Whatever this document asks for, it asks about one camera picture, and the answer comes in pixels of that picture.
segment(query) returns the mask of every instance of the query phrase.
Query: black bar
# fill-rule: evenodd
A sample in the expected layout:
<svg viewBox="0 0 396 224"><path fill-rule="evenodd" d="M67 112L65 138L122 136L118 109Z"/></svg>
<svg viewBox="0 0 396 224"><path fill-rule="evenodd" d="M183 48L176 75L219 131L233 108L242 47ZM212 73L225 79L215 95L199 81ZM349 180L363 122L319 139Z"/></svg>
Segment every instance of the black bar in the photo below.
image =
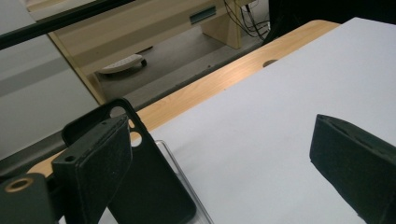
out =
<svg viewBox="0 0 396 224"><path fill-rule="evenodd" d="M134 0L96 0L89 4L47 17L34 24L0 35L0 50L45 35L78 21L83 21L133 1Z"/></svg>

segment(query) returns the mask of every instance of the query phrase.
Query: gray floor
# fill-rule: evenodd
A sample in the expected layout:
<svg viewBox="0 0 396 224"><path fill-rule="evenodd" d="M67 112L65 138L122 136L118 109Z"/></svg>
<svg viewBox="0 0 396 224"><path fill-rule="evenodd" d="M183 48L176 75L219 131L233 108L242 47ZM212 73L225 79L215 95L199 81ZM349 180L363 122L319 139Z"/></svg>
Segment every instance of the gray floor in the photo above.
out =
<svg viewBox="0 0 396 224"><path fill-rule="evenodd" d="M251 52L261 41L243 34L242 45L226 46L202 34L198 26L141 52L147 67L97 76L108 100L124 97L138 110Z"/></svg>

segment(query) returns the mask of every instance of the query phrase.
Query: cable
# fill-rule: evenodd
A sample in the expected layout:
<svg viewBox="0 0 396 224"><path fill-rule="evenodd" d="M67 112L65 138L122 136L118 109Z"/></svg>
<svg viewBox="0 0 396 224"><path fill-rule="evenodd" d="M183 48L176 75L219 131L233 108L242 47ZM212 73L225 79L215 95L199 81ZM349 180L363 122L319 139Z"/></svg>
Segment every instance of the cable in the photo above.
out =
<svg viewBox="0 0 396 224"><path fill-rule="evenodd" d="M249 36L251 36L251 37L259 37L260 39L263 39L262 35L266 34L268 31L265 31L265 32L263 32L262 34L260 34L260 31L259 31L259 32L256 31L256 29L259 30L259 28L257 28L257 24L253 24L253 26L255 26L256 28L255 28L255 30L251 30L251 28L252 28L253 26L247 26L247 25L246 25L246 21L245 21L245 17L244 17L244 15L243 15L243 12L241 11L242 18L243 18L243 20L244 20L244 24L242 24L242 22L238 19L237 15L235 14L235 12L233 12L233 10L231 9L231 7L230 7L230 5L227 3L227 1L226 1L226 0L223 0L223 2L224 2L224 6L225 6L225 8L226 8L226 10L227 10L228 16L230 17L230 19L231 19L237 26L239 26L239 27L240 27L245 33L247 33ZM254 20L252 20L253 16L251 15L251 12L249 13L249 17L250 17L250 20L254 22Z"/></svg>
<svg viewBox="0 0 396 224"><path fill-rule="evenodd" d="M257 35L259 36L259 38L260 38L262 41L264 41L265 38L262 36L262 34L260 34L260 31L259 31L259 29L257 28L256 22L254 21L254 18L253 18L253 16L251 15L249 5L248 5L248 4L245 5L245 8L247 9L247 14L248 14L248 16L250 17L250 21L253 23L254 30L256 31L256 33L257 33Z"/></svg>

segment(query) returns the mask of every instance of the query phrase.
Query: white wall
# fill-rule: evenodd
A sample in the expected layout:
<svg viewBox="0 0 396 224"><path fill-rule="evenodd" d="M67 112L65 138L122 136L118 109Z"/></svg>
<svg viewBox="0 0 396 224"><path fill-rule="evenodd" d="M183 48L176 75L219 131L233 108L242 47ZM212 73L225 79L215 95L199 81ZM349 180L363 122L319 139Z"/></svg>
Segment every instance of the white wall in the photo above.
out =
<svg viewBox="0 0 396 224"><path fill-rule="evenodd" d="M33 22L20 1L0 1L0 34ZM45 35L0 50L0 160L97 106Z"/></svg>

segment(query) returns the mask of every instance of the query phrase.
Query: white table surface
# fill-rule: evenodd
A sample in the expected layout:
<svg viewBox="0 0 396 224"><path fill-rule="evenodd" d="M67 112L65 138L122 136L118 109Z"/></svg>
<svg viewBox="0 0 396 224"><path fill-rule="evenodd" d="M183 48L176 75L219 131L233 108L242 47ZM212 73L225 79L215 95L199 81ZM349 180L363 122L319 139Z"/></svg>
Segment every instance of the white table surface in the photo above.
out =
<svg viewBox="0 0 396 224"><path fill-rule="evenodd" d="M152 131L215 223L364 223L309 160L317 114L396 146L396 26L353 19Z"/></svg>

